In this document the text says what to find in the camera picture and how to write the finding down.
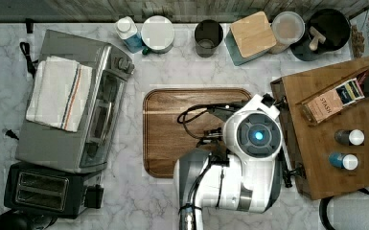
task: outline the black cup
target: black cup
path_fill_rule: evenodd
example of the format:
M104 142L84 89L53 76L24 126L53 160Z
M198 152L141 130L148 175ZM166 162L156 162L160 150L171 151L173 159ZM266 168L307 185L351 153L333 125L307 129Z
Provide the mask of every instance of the black cup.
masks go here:
M359 146L363 144L364 133L361 130L338 130L334 135L335 140L345 146Z
M316 51L310 49L313 36L310 27L322 33L326 40L324 44L318 43ZM294 55L304 61L316 60L325 52L336 51L348 42L351 35L351 23L342 12L334 9L323 9L312 15L306 24L303 37L290 48Z
M214 20L204 20L198 23L194 32L196 53L202 58L214 54L223 39L222 26Z

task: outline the toaster oven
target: toaster oven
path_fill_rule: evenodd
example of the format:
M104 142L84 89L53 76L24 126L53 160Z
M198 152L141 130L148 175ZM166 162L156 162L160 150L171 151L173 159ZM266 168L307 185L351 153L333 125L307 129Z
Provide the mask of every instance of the toaster oven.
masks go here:
M102 170L134 64L109 43L50 30L39 59L49 56L73 59L93 69L78 131L67 132L25 119L15 158L70 173Z

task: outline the striped towel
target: striped towel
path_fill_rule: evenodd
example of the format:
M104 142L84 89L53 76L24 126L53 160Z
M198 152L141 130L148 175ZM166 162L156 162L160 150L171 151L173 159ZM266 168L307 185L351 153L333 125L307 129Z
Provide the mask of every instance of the striped towel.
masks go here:
M74 60L47 57L37 67L26 119L76 132L88 98L91 76L91 67Z

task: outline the toaster slot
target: toaster slot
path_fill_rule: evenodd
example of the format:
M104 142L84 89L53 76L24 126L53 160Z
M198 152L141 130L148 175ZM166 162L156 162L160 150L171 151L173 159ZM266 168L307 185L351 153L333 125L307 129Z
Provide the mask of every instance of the toaster slot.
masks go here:
M68 179L20 172L15 202L41 209L63 211Z

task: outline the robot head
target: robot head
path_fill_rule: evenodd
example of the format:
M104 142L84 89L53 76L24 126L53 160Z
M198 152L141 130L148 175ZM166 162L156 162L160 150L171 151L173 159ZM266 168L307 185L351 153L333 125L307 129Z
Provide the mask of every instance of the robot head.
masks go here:
M268 108L259 100L251 100L236 112L223 127L226 147L240 158L275 157L281 147L282 132L274 121L277 109L273 109L274 106Z
M247 155L266 158L280 147L281 132L277 124L263 112L250 113L238 125L235 137Z

